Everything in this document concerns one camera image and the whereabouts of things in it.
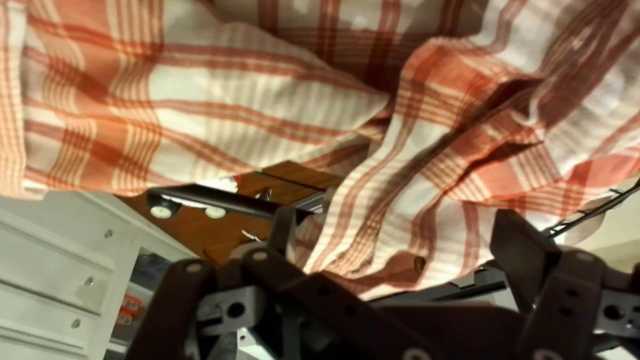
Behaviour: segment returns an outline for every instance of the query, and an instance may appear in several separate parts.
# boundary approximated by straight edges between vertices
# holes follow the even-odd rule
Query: plaid fabric
[[[362,298],[474,270],[496,208],[548,226],[640,172],[632,0],[10,0],[0,20],[2,194],[348,172],[290,258]]]
[[[210,2],[16,4],[8,40],[20,42],[2,84],[16,104],[2,136],[26,156],[12,156],[24,176],[2,174],[10,196],[20,186],[136,194],[250,172],[356,132],[388,98],[306,50],[220,20]]]

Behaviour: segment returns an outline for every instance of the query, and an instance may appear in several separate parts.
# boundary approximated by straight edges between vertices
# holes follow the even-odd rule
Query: machine part
[[[204,296],[196,312],[200,334],[220,336],[240,328],[252,328],[260,322],[264,304],[264,292],[256,286]]]
[[[270,296],[294,302],[308,318],[322,320],[330,332],[340,334],[366,358],[402,358],[408,348],[422,348],[434,360],[444,358],[424,336],[416,336],[326,276],[302,274],[272,248],[258,252],[270,254],[264,260],[254,260],[250,252],[242,262],[242,268],[254,284]]]
[[[640,296],[602,290],[598,328],[622,338],[640,338]]]
[[[206,206],[204,214],[206,214],[206,218],[218,220],[218,218],[226,216],[226,210],[218,208],[218,206]]]
[[[472,288],[472,286],[476,286],[476,274],[462,276],[462,278],[454,280],[452,284],[458,288]]]
[[[192,264],[200,264],[202,270],[188,272],[186,268]],[[214,274],[214,268],[204,260],[182,260],[172,264],[152,298],[126,358],[184,358],[186,338],[194,326],[200,298],[216,288]]]
[[[258,338],[246,330],[240,328],[236,332],[238,336],[238,352],[252,358],[252,360],[276,360],[270,352],[266,352],[266,346],[262,342],[258,342]]]
[[[202,272],[202,268],[204,268],[204,266],[198,264],[198,262],[186,266],[188,272]]]
[[[442,286],[426,288],[420,292],[404,292],[388,298],[378,298],[370,304],[410,306],[410,304],[426,304],[426,302],[450,302],[450,300],[466,300],[466,298],[474,298],[474,296],[482,296],[482,294],[490,294],[506,288],[508,286],[506,286],[504,272],[496,268],[486,268],[474,274],[472,286],[442,284]]]
[[[164,198],[162,194],[156,194],[156,192],[146,194],[146,206],[150,214],[160,220],[168,220],[180,210],[178,202],[172,202],[170,198]]]
[[[188,336],[184,340],[184,358],[200,360],[200,346],[198,346],[198,336],[196,336],[194,324],[190,326]]]
[[[196,324],[202,358],[236,356],[238,360],[242,356],[238,332],[250,326],[274,358],[300,354],[304,360],[422,360],[424,356],[430,360],[586,360],[602,348],[596,340],[610,336],[608,328],[616,332],[622,324],[634,326],[630,320],[636,320],[632,312],[638,306],[640,270],[626,276],[586,252],[562,252],[526,226],[518,214],[498,212],[494,232],[498,230],[504,234],[494,234],[496,264],[504,264],[506,278],[530,304],[526,316],[474,302],[374,308],[324,274],[302,274],[270,244],[252,242],[242,248],[242,258],[224,268],[210,268],[204,262],[172,266],[128,358],[184,358],[186,336],[194,336],[190,328]],[[520,256],[512,246],[524,246],[532,258],[526,256],[528,252]],[[202,270],[188,272],[192,264],[202,264]],[[264,300],[248,300],[264,304],[264,314],[256,310],[260,316],[254,320],[244,318],[252,304],[244,304],[246,294],[236,292],[248,288],[260,288],[264,294]],[[214,328],[210,334],[218,336],[202,336],[202,328]],[[640,334],[628,330],[614,336],[636,356],[640,354],[638,338]]]
[[[246,240],[250,240],[250,242],[262,242],[262,238],[250,234],[248,230],[240,230],[240,234],[242,234]]]
[[[176,198],[180,202],[198,202],[202,208],[206,206],[218,206],[232,212],[242,212],[256,218],[272,220],[280,208],[280,204],[264,202],[258,198],[242,196],[242,194],[230,194],[216,188],[204,188],[204,186],[176,186],[176,188],[160,188],[150,190],[160,192],[162,196]],[[306,218],[310,212],[296,210],[298,220]]]
[[[544,240],[522,216],[504,210],[496,212],[490,248],[498,268],[506,274],[520,312],[528,314],[562,250]]]
[[[294,242],[296,238],[296,224],[298,216],[294,208],[278,208],[274,218],[274,230],[268,240],[270,248],[274,248],[278,254],[286,254],[286,244]]]
[[[602,274],[604,264],[596,258],[562,256],[544,282],[536,310],[528,314],[516,356],[534,358],[544,348],[560,358],[588,358]]]
[[[264,188],[254,198],[258,198],[262,202],[270,202],[274,198],[274,190],[272,188]]]
[[[302,208],[314,214],[324,212],[324,192],[316,192],[292,204],[292,208]]]

